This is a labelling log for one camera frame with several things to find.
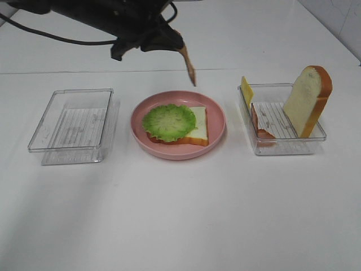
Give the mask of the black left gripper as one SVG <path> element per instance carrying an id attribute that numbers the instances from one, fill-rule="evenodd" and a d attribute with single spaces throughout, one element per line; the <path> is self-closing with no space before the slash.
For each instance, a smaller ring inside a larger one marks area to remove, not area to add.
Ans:
<path id="1" fill-rule="evenodd" d="M 96 42 L 112 45 L 111 56 L 122 60 L 133 48 L 142 52 L 180 51 L 183 37 L 169 24 L 178 14 L 172 1 L 93 1 L 96 27 L 116 36 L 115 40 Z"/>

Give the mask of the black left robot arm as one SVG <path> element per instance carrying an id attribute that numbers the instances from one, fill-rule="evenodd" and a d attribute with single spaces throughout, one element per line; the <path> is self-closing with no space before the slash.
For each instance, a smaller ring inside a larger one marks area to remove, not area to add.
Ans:
<path id="1" fill-rule="evenodd" d="M 7 1 L 9 6 L 34 14 L 51 11 L 102 30 L 116 37 L 111 57 L 120 61 L 133 49 L 179 51 L 182 36 L 170 27 L 162 12 L 172 1 Z"/>

